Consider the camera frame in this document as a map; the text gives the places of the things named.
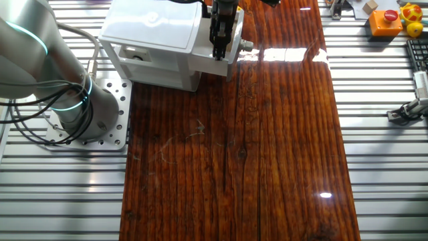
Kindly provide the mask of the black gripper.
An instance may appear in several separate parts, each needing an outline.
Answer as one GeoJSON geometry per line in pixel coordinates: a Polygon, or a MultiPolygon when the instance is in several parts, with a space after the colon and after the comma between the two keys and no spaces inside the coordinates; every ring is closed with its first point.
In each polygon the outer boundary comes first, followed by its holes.
{"type": "Polygon", "coordinates": [[[213,44],[212,53],[215,60],[222,60],[225,57],[227,45],[231,41],[238,3],[238,0],[213,0],[209,40],[213,44]]]}

